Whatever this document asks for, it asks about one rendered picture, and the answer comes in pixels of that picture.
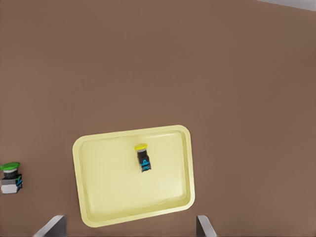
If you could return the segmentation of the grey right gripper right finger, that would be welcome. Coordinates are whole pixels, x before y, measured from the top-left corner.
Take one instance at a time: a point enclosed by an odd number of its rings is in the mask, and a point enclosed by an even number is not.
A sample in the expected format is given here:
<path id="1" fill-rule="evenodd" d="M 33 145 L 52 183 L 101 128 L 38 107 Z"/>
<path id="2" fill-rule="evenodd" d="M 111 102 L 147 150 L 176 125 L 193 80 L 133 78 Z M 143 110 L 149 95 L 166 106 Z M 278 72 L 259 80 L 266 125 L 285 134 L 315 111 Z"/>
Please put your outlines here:
<path id="1" fill-rule="evenodd" d="M 217 237 L 217 234 L 205 215 L 196 216 L 196 237 Z"/>

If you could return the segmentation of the green-capped push button switch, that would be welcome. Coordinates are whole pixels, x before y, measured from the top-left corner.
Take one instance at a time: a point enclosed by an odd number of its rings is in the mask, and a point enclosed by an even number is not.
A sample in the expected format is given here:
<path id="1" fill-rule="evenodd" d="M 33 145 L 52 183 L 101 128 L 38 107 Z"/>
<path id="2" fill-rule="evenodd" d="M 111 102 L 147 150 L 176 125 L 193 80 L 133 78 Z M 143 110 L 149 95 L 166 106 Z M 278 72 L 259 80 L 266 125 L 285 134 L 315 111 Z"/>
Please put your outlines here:
<path id="1" fill-rule="evenodd" d="M 0 190 L 2 194 L 16 194 L 23 188 L 22 174 L 18 172 L 19 162 L 9 162 L 0 165 L 3 178 L 0 180 Z"/>

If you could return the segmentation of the pale yellow rectangular tray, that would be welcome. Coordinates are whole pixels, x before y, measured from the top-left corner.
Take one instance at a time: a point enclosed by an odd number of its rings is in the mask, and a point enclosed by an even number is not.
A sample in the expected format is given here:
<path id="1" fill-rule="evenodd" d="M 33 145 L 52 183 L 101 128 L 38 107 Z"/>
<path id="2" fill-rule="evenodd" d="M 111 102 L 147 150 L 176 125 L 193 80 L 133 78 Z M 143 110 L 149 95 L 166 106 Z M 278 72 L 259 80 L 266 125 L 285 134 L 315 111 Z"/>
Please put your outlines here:
<path id="1" fill-rule="evenodd" d="M 134 146 L 146 143 L 151 170 Z M 85 135 L 73 145 L 83 222 L 93 228 L 183 211 L 195 201 L 191 135 L 182 125 Z"/>

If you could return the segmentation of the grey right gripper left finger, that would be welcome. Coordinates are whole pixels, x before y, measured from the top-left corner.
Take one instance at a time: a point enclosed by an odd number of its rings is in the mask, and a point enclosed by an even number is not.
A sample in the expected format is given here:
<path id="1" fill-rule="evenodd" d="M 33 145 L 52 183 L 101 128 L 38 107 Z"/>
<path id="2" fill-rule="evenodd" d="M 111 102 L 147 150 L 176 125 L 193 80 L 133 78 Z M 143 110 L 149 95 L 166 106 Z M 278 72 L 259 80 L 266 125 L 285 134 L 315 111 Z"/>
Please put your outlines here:
<path id="1" fill-rule="evenodd" d="M 67 218 L 56 215 L 51 218 L 33 237 L 67 237 Z"/>

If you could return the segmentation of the yellow-capped push button switch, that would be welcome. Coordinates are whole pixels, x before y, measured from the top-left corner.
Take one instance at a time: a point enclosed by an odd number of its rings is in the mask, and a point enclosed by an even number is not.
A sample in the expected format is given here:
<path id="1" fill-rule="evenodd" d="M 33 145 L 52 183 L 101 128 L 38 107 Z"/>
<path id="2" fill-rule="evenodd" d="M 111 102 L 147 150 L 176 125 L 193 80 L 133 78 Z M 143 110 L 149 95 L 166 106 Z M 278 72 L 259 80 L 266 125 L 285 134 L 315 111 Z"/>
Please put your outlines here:
<path id="1" fill-rule="evenodd" d="M 151 170 L 150 158 L 147 154 L 148 144 L 141 143 L 134 146 L 134 150 L 137 153 L 138 162 L 140 165 L 141 172 Z"/>

